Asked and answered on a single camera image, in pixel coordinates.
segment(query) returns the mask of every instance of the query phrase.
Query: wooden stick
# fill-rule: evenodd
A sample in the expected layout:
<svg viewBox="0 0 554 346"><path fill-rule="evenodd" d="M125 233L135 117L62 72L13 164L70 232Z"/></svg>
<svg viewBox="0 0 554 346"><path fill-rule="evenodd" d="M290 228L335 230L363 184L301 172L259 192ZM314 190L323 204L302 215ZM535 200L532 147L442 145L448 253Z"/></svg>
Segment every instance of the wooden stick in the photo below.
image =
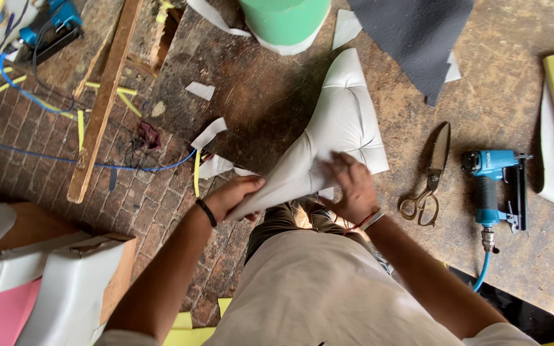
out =
<svg viewBox="0 0 554 346"><path fill-rule="evenodd" d="M113 107L113 98L119 86L119 78L127 58L127 51L136 27L142 1L126 0L123 5L117 31L114 34L113 45L106 61L104 76L100 88L97 90L93 113L88 122L78 163L74 168L74 174L70 182L70 189L68 190L68 200L70 202L81 203L85 192L87 192L88 181L96 163L97 151L100 148L110 110Z"/></svg>

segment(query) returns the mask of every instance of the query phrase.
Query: green foam cylinder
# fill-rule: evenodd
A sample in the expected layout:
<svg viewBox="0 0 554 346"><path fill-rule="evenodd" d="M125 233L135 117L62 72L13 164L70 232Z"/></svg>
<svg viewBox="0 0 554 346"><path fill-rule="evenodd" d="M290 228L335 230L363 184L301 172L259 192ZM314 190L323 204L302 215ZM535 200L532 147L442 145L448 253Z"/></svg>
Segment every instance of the green foam cylinder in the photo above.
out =
<svg viewBox="0 0 554 346"><path fill-rule="evenodd" d="M320 26L331 0L239 0L250 29L274 45L303 42Z"/></svg>

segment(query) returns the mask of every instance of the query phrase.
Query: silver bangle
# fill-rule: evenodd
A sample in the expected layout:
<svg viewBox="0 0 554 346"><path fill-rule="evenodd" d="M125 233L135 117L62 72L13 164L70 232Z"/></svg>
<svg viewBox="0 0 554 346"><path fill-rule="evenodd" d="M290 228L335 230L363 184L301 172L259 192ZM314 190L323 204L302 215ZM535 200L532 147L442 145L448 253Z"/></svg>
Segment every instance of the silver bangle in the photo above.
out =
<svg viewBox="0 0 554 346"><path fill-rule="evenodd" d="M384 215L386 215L386 213L381 212L380 210L378 210L375 214L373 214L373 216L369 220L367 220L367 222L360 225L359 229L361 231L366 230L369 226L371 226L375 221L378 221Z"/></svg>

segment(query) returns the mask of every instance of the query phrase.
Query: white t-shirt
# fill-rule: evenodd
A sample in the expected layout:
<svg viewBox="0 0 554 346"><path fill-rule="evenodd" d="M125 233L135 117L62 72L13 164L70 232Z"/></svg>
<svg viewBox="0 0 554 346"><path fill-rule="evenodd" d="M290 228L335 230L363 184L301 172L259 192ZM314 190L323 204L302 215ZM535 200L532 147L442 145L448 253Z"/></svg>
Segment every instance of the white t-shirt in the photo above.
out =
<svg viewBox="0 0 554 346"><path fill-rule="evenodd" d="M537 345L508 323L459 340L358 243L310 230L271 237L249 260L212 345ZM107 331L96 346L154 346Z"/></svg>

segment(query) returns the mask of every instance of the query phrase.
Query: hand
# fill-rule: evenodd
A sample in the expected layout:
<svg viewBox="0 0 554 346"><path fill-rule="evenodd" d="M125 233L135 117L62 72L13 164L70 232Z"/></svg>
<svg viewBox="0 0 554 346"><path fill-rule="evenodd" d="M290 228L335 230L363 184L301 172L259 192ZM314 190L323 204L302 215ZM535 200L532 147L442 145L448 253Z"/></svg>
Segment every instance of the hand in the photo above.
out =
<svg viewBox="0 0 554 346"><path fill-rule="evenodd" d="M333 203L320 197L324 205L352 224L359 225L380 210L373 179L367 167L346 153L332 153L328 169L341 185L343 198Z"/></svg>
<svg viewBox="0 0 554 346"><path fill-rule="evenodd" d="M211 209L215 220L219 224L227 213L242 201L246 194L258 191L265 183L263 177L236 177L206 196L204 203ZM246 217L251 221L256 220L255 214Z"/></svg>

